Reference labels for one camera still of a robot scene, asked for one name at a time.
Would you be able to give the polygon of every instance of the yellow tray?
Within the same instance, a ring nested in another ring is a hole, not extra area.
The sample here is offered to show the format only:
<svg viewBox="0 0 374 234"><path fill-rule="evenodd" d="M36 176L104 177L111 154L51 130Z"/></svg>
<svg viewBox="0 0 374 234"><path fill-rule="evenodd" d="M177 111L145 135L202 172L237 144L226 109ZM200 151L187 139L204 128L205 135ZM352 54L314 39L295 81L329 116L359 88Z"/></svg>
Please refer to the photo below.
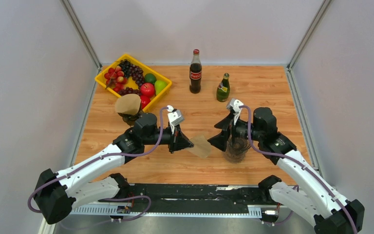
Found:
<svg viewBox="0 0 374 234"><path fill-rule="evenodd" d="M152 70L151 68L147 67L146 65L144 65L144 64L141 63L140 61L134 59L134 58L131 57L130 55L124 54L123 56L121 56L117 61L115 61L114 63L112 63L110 66L108 66L106 69L104 69L100 74L98 74L98 75L95 77L95 81L98 82L102 87L104 87L104 88L107 87L106 84L105 84L105 82L106 82L107 80L104 78L104 75L108 72L108 69L109 69L110 67L112 67L112 68L115 69L115 68L119 65L120 61L121 61L121 60L125 60L125 59L129 60L129 61L130 61L132 64L134 64L134 65L140 66L141 69L143 69L143 76L145 76L147 73L152 73L152 74L155 75L155 77L157 78L157 80L162 80L162 81L164 81L165 83L167 83L167 86L166 86L166 87L165 87L165 88L164 88L164 89L163 89L163 90L162 90L158 95L153 96L152 98L150 98L150 99L151 99L151 102L150 102L147 106L144 107L143 111L144 111L144 112L148 112L148 111L151 109L151 107L152 107L156 102L158 102L159 100L161 100L161 99L164 97L164 95L165 95L166 93L169 92L170 87L171 87L171 85L172 85L172 82L171 82L171 80L165 78L165 77L164 77L163 75L161 75L160 73L158 73L158 72ZM130 88L133 88L133 89L138 89L138 86L137 86L137 84L135 83L135 81L132 80L132 77L129 77L129 78L128 78L128 82L127 82L127 84L124 85L124 88L126 88L126 87L130 87ZM111 92L112 94L114 94L115 96L117 96L118 98L121 97L118 93L116 93L116 92L115 92L114 90L112 90L111 88L107 88L107 90L110 91L110 92Z"/></svg>

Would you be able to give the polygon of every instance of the white panel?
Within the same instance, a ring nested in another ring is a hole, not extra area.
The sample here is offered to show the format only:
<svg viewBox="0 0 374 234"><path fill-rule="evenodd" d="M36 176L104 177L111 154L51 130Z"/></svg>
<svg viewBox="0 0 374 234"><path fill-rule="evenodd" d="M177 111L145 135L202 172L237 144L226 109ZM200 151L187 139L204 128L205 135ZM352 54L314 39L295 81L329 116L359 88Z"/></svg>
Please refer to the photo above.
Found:
<svg viewBox="0 0 374 234"><path fill-rule="evenodd" d="M0 1L0 234L38 232L27 198L69 165L95 73L60 1Z"/></svg>
<svg viewBox="0 0 374 234"><path fill-rule="evenodd" d="M322 0L71 0L102 63L288 63Z"/></svg>
<svg viewBox="0 0 374 234"><path fill-rule="evenodd" d="M333 1L294 74L325 178L374 233L374 1Z"/></svg>

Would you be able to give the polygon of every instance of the bottle neck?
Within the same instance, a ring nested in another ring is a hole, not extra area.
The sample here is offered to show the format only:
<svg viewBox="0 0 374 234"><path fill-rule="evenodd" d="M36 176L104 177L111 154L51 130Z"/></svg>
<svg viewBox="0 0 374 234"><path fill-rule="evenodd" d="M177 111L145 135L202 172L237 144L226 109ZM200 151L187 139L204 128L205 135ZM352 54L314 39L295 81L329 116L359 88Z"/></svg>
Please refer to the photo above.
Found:
<svg viewBox="0 0 374 234"><path fill-rule="evenodd" d="M193 55L193 60L191 63L201 63L199 55Z"/></svg>

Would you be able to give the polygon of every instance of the perrier bottle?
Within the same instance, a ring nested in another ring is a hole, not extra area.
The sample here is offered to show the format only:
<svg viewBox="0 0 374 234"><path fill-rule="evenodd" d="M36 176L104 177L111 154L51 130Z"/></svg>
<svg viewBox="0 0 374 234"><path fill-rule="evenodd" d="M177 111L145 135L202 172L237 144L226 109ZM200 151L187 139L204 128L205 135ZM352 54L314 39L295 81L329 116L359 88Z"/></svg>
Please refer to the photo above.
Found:
<svg viewBox="0 0 374 234"><path fill-rule="evenodd" d="M218 101L226 101L230 94L230 83L228 82L229 74L225 73L222 82L217 87L216 98Z"/></svg>

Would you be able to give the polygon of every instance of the green fruit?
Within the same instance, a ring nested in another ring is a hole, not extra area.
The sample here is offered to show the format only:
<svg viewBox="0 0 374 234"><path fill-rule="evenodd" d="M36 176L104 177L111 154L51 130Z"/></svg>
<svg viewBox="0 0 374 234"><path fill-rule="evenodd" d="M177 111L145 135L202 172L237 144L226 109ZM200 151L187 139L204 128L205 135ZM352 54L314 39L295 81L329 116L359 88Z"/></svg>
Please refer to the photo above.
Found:
<svg viewBox="0 0 374 234"><path fill-rule="evenodd" d="M151 83L151 84L154 84L157 79L155 78L155 76L151 73L148 73L146 74L146 76L144 77L144 80L147 82L147 83Z"/></svg>
<svg viewBox="0 0 374 234"><path fill-rule="evenodd" d="M167 83L165 83L162 80L158 80L155 82L155 94L158 95L165 87L167 86Z"/></svg>

